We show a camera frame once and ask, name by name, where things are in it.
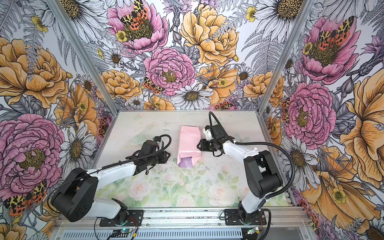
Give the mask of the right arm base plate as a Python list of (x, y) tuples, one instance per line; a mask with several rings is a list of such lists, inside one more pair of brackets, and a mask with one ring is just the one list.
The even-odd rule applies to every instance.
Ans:
[(220, 216), (227, 226), (261, 226), (267, 224), (263, 211), (255, 211), (251, 214), (241, 209), (225, 209)]

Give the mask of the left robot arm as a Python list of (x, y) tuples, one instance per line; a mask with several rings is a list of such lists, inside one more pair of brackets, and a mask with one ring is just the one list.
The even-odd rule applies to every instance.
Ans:
[(76, 222), (83, 218), (100, 218), (117, 226), (129, 220), (128, 208), (120, 200), (97, 199), (96, 192), (118, 180), (146, 174), (158, 164), (167, 163), (170, 153), (166, 146), (147, 140), (142, 148), (124, 161), (93, 170), (76, 168), (53, 194), (50, 203), (68, 221)]

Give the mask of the purple wrapping paper sheet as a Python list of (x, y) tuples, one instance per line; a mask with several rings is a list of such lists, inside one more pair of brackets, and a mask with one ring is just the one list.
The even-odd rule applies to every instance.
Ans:
[(200, 140), (201, 132), (198, 127), (181, 127), (177, 155), (177, 165), (180, 168), (193, 168), (201, 159), (202, 153), (197, 148)]

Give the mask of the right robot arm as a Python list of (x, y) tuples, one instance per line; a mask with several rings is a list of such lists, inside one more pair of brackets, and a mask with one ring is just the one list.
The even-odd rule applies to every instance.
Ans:
[(251, 149), (248, 146), (252, 143), (235, 141), (219, 124), (208, 125), (203, 132), (205, 138), (198, 143), (199, 150), (220, 152), (220, 156), (229, 155), (244, 164), (249, 192), (239, 203), (238, 212), (241, 217), (255, 215), (262, 210), (268, 199), (286, 191), (271, 152)]

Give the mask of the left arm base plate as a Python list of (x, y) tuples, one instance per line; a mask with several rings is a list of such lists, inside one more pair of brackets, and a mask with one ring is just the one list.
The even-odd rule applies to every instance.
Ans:
[(114, 219), (101, 218), (100, 227), (140, 227), (144, 210), (125, 210)]

